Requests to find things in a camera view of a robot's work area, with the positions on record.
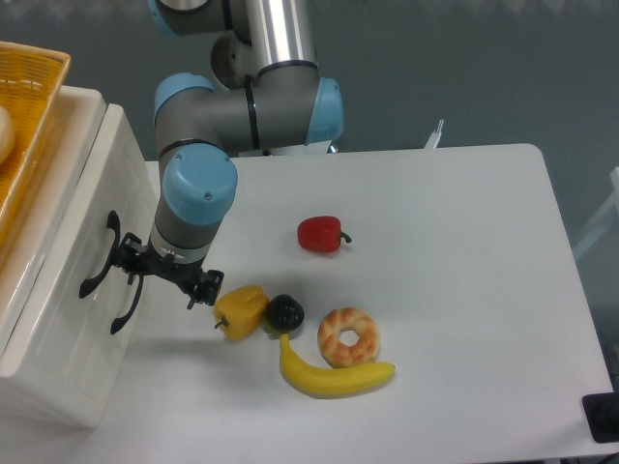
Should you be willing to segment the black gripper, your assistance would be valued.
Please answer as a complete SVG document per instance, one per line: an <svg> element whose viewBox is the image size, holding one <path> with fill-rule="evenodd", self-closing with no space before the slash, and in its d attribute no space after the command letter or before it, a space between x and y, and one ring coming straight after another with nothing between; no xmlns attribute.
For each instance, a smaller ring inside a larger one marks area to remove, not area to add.
<svg viewBox="0 0 619 464"><path fill-rule="evenodd" d="M175 284L190 300L187 310L195 304L214 305L221 291L224 274L221 271L202 270L203 258L182 264L171 252L160 254L131 232L127 232L113 256L113 266L128 275L128 285L138 276L156 276Z"/></svg>

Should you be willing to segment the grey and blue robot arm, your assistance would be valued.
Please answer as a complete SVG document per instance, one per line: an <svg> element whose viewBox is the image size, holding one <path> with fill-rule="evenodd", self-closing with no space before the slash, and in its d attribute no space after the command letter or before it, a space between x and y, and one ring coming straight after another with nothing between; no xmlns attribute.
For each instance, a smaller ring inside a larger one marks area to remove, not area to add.
<svg viewBox="0 0 619 464"><path fill-rule="evenodd" d="M177 73L155 94L161 196L147 241L117 233L109 266L141 287L146 276L175 284L192 304L212 305L219 271L202 263L236 193L232 156L338 138L338 83L318 70L303 1L153 1L152 16L178 36L231 33L253 56L238 88Z"/></svg>

